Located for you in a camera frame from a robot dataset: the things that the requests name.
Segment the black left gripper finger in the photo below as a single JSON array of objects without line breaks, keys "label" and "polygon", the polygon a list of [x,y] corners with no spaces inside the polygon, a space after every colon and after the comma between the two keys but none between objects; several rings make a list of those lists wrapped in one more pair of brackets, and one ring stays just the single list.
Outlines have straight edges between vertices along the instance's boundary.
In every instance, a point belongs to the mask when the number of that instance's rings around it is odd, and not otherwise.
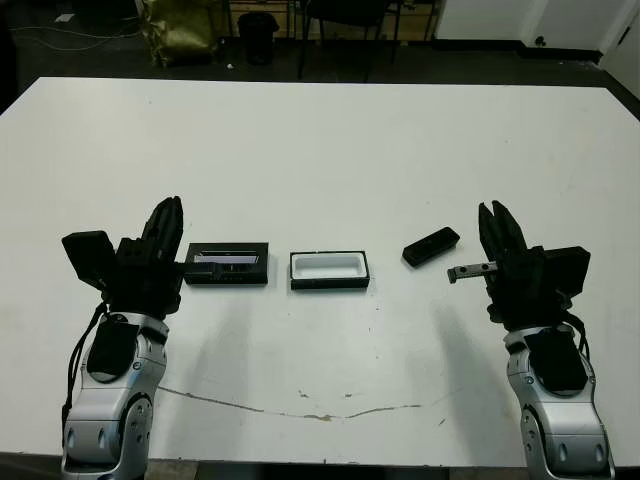
[{"label": "black left gripper finger", "polygon": [[171,199],[165,198],[154,208],[134,245],[139,251],[168,251],[170,244]]},{"label": "black left gripper finger", "polygon": [[183,234],[181,198],[166,198],[158,214],[158,260],[174,261]]}]

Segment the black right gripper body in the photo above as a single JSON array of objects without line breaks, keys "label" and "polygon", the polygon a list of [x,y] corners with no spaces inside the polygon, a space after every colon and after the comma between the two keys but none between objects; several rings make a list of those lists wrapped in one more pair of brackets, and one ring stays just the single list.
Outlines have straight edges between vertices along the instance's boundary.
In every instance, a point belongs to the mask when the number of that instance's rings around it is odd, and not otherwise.
[{"label": "black right gripper body", "polygon": [[495,262],[454,266],[451,284],[481,277],[486,282],[490,320],[508,331],[553,326],[571,308],[571,250],[533,247]]}]

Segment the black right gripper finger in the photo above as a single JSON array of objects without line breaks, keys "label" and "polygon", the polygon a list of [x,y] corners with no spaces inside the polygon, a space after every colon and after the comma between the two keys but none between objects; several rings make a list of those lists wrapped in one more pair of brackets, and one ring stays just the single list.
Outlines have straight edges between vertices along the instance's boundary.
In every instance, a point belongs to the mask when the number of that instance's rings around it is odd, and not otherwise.
[{"label": "black right gripper finger", "polygon": [[479,238],[489,262],[495,262],[500,254],[500,231],[493,212],[481,203],[478,209]]},{"label": "black right gripper finger", "polygon": [[492,201],[493,247],[492,255],[498,260],[508,253],[525,252],[528,247],[523,232],[511,212],[499,201]]}]

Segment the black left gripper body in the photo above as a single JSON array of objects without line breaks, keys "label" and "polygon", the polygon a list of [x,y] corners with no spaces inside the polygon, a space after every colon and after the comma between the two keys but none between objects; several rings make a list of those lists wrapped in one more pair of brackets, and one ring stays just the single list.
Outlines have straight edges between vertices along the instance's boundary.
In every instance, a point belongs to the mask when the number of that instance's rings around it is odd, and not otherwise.
[{"label": "black left gripper body", "polygon": [[175,241],[122,239],[101,294],[110,310],[164,320],[179,309],[183,282],[206,282],[218,276],[214,262],[176,261],[177,247]]}]

